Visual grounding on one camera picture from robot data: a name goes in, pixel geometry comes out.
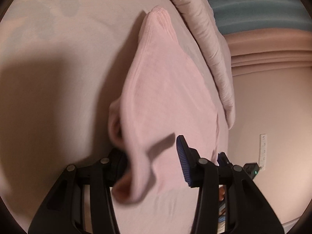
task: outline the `electrical outlet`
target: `electrical outlet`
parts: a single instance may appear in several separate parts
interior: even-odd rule
[[[266,147],[267,147],[267,136],[266,134],[260,135],[260,152],[259,152],[259,168],[260,170],[266,169]]]

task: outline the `black clamp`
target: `black clamp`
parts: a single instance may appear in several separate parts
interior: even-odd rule
[[[119,234],[110,187],[127,167],[126,155],[113,149],[91,166],[69,165],[39,207],[29,234],[89,234],[84,231],[84,185],[90,185],[93,234]]]
[[[177,137],[177,151],[185,181],[190,187],[199,187],[191,234],[217,233],[219,185],[226,186],[224,234],[284,234],[273,209],[252,181],[259,171],[256,163],[242,168],[231,164],[223,152],[218,158],[219,166],[216,166],[201,158],[197,150],[189,148],[182,135]]]

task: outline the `mattress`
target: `mattress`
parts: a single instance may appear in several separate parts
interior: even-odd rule
[[[14,0],[0,22],[0,195],[24,230],[67,165],[89,165],[110,151],[108,108],[156,5],[169,12],[205,79],[218,110],[219,150],[227,152],[215,82],[170,0]],[[186,185],[131,206],[114,201],[121,233],[189,233],[197,193]]]
[[[222,34],[263,28],[312,31],[300,0],[208,0]]]

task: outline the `bed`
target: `bed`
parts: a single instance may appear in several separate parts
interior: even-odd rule
[[[218,112],[218,152],[227,152],[230,53],[206,0],[14,0],[0,22],[0,195],[25,231],[67,165],[92,164],[112,148],[109,106],[156,5],[204,78]],[[139,204],[114,202],[121,233],[189,233],[197,193],[185,185]]]

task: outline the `blue fabric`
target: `blue fabric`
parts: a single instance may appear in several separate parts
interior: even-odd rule
[[[208,0],[221,34],[263,28],[312,31],[300,0]]]
[[[225,221],[225,215],[219,216],[218,222],[223,222],[223,221]]]

